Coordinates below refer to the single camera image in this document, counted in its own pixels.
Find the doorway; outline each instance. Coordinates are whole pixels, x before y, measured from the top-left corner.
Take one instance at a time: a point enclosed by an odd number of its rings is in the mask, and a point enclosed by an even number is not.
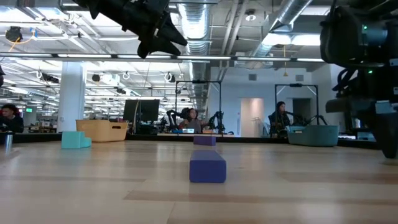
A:
[[[262,98],[241,99],[241,136],[259,138],[264,122],[264,100]]]
[[[294,98],[293,114],[301,115],[305,119],[310,119],[311,115],[311,99],[310,98]]]

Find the computer monitor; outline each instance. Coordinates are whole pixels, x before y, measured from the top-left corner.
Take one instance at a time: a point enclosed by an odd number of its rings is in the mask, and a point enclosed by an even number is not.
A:
[[[136,121],[157,121],[160,100],[126,100],[123,120],[134,121],[134,112],[137,103]]]

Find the wooden floor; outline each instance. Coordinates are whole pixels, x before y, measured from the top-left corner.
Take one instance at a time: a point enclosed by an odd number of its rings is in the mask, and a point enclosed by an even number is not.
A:
[[[398,166],[380,151],[218,144],[225,184],[190,184],[188,142],[61,150],[18,144],[0,164],[3,224],[398,223]]]

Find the foam block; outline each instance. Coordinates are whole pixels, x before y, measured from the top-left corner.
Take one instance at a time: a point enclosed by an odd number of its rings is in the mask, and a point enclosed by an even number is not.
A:
[[[80,149],[90,147],[91,139],[85,137],[83,131],[63,131],[62,132],[62,149]]]
[[[226,180],[226,161],[216,151],[194,151],[189,167],[190,182],[224,183]]]
[[[216,137],[214,136],[194,136],[193,144],[201,145],[201,146],[215,146],[216,145]]]

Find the teal foam block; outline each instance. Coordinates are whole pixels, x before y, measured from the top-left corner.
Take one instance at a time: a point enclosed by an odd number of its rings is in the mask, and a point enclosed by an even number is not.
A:
[[[64,131],[62,132],[62,149],[80,149],[90,147],[91,139],[85,137],[83,131]]]
[[[338,142],[339,126],[309,125],[307,127],[290,127],[288,139],[290,144],[303,146],[333,147]]]

